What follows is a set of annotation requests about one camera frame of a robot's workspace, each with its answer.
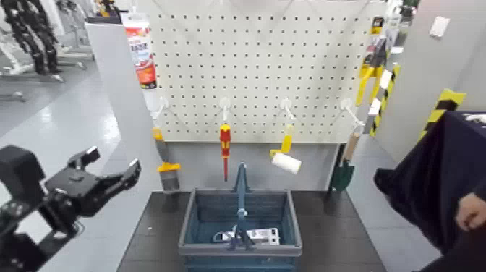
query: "plastic basket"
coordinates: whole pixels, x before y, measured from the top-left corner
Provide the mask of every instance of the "plastic basket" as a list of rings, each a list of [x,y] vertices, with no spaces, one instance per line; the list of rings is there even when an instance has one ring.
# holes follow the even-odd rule
[[[253,245],[231,250],[212,243],[238,220],[238,194],[229,190],[194,190],[179,238],[179,253],[190,272],[295,271],[302,241],[289,191],[251,191],[244,195],[247,229],[277,228],[280,245]]]

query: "white partition wall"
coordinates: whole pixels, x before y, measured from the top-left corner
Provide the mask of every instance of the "white partition wall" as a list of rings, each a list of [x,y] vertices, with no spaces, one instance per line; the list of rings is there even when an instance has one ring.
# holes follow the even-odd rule
[[[486,2],[422,1],[398,58],[400,76],[376,138],[400,161],[415,145],[444,88],[467,93],[459,110],[486,110]],[[442,38],[429,35],[437,16],[451,21]]]

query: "red screwdriver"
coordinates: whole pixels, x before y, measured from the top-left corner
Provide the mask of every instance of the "red screwdriver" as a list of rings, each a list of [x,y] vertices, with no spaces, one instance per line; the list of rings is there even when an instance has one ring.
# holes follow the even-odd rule
[[[221,157],[224,163],[224,181],[228,181],[228,158],[229,158],[229,142],[231,141],[230,126],[223,124],[220,127],[219,140],[221,141]]]

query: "black cloth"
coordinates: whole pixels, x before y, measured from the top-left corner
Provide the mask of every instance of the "black cloth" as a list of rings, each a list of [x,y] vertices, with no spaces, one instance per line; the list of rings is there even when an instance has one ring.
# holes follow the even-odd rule
[[[485,272],[486,228],[463,232],[443,257],[420,272]]]
[[[375,175],[391,206],[443,255],[463,234],[454,220],[459,200],[470,192],[486,200],[486,128],[464,113],[445,112],[393,171]]]

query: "person's hand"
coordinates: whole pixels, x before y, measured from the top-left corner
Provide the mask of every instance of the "person's hand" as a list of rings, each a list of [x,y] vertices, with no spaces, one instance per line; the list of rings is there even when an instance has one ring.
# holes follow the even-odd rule
[[[464,231],[477,229],[486,223],[486,201],[473,192],[459,201],[456,222]]]

